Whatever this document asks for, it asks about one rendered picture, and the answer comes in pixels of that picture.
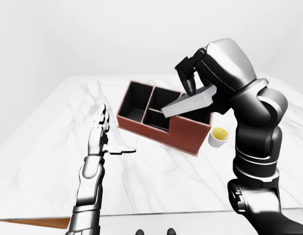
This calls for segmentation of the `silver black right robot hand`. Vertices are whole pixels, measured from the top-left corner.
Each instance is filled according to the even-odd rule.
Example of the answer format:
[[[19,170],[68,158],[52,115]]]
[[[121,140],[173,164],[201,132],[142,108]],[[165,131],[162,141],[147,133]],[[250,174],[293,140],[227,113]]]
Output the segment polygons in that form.
[[[188,95],[194,95],[194,74],[205,87],[214,85],[217,90],[212,96],[209,112],[226,113],[229,99],[256,80],[254,68],[238,44],[230,39],[221,39],[198,49],[192,57],[185,57],[175,66],[180,81]]]

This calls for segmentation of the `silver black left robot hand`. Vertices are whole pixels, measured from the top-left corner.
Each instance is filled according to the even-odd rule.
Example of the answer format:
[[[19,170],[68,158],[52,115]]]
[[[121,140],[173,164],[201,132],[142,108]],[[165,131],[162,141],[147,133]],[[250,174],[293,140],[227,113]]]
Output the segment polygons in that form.
[[[120,146],[117,144],[108,145],[107,133],[110,130],[109,121],[110,116],[106,111],[106,105],[102,103],[95,113],[94,124],[88,141],[88,155],[103,157],[105,153],[121,155],[123,153],[136,152],[136,149],[133,147]]]

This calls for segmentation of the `grey book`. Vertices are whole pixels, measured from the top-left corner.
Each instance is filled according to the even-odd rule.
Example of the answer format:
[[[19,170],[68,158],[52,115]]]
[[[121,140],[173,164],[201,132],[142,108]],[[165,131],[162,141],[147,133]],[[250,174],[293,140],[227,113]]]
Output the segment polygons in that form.
[[[212,96],[217,92],[217,87],[210,84],[207,87],[201,87],[196,90],[195,94],[189,96],[182,95],[170,104],[161,108],[162,113],[166,118],[187,113],[190,111],[206,108],[213,103]]]

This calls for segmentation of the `red-brown desk caddy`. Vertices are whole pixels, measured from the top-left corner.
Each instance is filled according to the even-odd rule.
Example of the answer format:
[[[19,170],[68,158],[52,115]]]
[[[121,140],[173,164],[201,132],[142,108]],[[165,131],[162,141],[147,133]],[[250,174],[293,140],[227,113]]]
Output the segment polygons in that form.
[[[197,156],[213,115],[195,110],[165,118],[161,108],[181,96],[179,91],[131,80],[117,113],[118,126]]]

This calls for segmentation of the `white cup with yellow liquid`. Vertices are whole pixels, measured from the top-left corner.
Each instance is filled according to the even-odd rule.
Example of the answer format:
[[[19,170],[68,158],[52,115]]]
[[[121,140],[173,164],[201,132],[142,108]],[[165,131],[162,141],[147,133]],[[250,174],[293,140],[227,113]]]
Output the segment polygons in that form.
[[[229,136],[228,131],[226,131],[224,128],[213,127],[210,130],[208,143],[214,148],[219,148],[228,141]]]

